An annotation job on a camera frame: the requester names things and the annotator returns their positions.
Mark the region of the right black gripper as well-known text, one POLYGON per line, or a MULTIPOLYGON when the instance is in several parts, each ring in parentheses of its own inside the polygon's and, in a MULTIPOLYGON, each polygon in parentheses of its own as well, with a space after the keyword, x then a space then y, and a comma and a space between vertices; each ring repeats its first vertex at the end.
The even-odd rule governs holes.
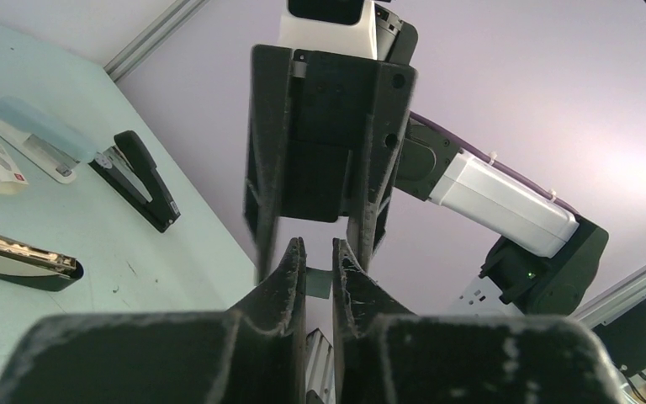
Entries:
POLYGON ((415 80, 411 66, 252 47, 243 213, 257 283, 271 273, 280 216, 324 223, 348 216, 350 248, 369 271, 415 80))

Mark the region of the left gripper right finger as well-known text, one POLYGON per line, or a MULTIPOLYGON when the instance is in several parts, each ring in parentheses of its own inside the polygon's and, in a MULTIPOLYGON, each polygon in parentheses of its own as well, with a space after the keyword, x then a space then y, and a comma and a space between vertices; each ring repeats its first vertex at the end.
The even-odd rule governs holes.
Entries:
POLYGON ((332 243, 340 403, 622 403, 599 338, 563 316, 421 316, 332 243))

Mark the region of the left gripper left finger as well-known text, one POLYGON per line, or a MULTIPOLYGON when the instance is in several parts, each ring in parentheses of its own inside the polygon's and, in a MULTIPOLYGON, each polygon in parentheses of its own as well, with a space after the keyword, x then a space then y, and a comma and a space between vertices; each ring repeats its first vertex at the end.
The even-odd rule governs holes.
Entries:
POLYGON ((0 403, 302 403, 306 251, 225 311, 48 316, 0 375, 0 403))

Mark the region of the light blue stapler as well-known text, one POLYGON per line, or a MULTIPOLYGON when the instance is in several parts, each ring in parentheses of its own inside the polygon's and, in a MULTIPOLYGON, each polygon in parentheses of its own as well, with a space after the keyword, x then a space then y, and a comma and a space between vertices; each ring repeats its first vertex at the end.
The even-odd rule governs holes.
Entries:
POLYGON ((61 184, 72 183, 75 167, 98 153, 85 135, 12 96, 0 98, 0 137, 61 184))

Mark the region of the beige black long stapler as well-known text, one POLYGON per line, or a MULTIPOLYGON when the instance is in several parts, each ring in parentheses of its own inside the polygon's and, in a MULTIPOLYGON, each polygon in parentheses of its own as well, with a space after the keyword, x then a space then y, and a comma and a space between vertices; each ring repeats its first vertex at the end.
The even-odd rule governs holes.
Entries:
POLYGON ((49 292, 82 279, 84 267, 74 257, 0 235, 0 279, 49 292))

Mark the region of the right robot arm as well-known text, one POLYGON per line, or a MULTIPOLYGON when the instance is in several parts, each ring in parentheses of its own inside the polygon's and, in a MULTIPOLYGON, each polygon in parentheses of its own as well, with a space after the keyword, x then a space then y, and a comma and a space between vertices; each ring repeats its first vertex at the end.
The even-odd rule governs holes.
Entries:
POLYGON ((499 235, 459 311, 572 313, 596 276, 607 231, 412 113, 416 32, 393 25, 387 44, 375 59, 253 46, 244 213, 257 277, 270 274, 282 217, 347 218, 349 249, 368 269, 399 189, 499 235))

